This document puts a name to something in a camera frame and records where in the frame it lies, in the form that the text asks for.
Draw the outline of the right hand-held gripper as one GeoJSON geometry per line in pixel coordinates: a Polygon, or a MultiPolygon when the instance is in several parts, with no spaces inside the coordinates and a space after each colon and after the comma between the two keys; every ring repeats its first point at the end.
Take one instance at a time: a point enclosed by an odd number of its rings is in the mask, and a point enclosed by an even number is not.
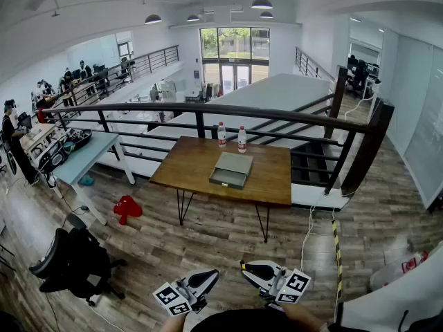
{"type": "Polygon", "coordinates": [[[269,260],[240,262],[243,277],[259,290],[259,296],[268,303],[297,304],[308,288],[311,277],[298,269],[269,260]]]}

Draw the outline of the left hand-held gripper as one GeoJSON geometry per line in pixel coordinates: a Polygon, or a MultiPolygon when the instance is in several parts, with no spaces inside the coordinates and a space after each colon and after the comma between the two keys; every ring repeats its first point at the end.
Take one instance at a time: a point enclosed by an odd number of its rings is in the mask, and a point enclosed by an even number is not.
{"type": "Polygon", "coordinates": [[[206,295],[219,279],[217,269],[192,270],[181,279],[164,283],[152,295],[169,316],[199,313],[206,305],[206,295]]]}

